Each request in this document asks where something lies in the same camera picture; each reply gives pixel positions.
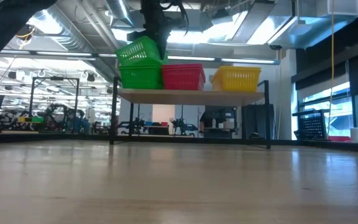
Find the red object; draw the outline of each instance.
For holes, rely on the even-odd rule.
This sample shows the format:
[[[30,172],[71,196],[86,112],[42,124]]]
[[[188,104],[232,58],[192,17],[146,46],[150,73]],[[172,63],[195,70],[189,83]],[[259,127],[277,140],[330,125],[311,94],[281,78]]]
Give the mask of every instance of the red object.
[[[166,90],[203,90],[205,74],[202,64],[162,65]]]
[[[328,139],[331,141],[339,141],[339,142],[347,142],[351,140],[351,138],[348,136],[329,136]]]

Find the workbench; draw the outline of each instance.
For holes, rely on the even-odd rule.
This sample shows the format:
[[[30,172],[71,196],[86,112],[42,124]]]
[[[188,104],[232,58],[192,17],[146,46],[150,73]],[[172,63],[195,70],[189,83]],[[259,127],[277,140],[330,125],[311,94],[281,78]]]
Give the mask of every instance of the workbench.
[[[270,114],[269,103],[269,81],[265,80],[258,84],[264,86],[264,92],[230,92],[230,91],[194,91],[194,90],[135,90],[135,89],[118,89],[120,78],[114,77],[114,86],[112,94],[112,114],[116,114],[117,98],[121,98],[131,103],[129,115],[129,127],[132,127],[134,117],[134,103],[138,104],[161,104],[161,105],[208,105],[208,106],[247,106],[260,100],[265,100],[265,112]],[[116,122],[116,117],[112,116],[111,123]],[[270,116],[265,117],[266,138],[265,145],[267,149],[271,147],[270,137]],[[134,130],[129,129],[129,140],[136,141],[133,138]],[[110,144],[114,144],[116,135],[114,130],[110,131]],[[158,138],[148,139],[149,141],[159,142]]]

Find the floor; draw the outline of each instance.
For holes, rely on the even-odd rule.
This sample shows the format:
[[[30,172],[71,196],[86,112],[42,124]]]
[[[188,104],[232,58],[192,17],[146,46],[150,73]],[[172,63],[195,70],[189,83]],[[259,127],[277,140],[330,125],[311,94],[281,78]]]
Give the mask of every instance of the floor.
[[[358,223],[358,153],[0,144],[0,223]]]

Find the wooden shelf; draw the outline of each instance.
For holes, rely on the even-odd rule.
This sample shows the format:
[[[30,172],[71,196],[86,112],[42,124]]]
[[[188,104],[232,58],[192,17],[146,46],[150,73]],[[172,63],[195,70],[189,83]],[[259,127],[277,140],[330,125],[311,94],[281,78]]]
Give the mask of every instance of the wooden shelf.
[[[264,98],[264,93],[193,90],[118,89],[118,95],[131,103],[208,106],[246,106]]]

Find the window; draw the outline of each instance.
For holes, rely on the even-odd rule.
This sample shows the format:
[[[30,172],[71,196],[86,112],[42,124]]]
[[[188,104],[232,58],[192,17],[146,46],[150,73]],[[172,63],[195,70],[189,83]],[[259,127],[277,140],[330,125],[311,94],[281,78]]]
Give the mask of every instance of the window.
[[[352,98],[349,93],[350,84],[345,82],[333,87],[333,104],[331,105],[330,136],[350,136],[353,128]],[[329,97],[331,89],[321,91],[317,94],[303,99],[300,107],[304,111],[329,109]],[[328,134],[329,113],[324,114]]]

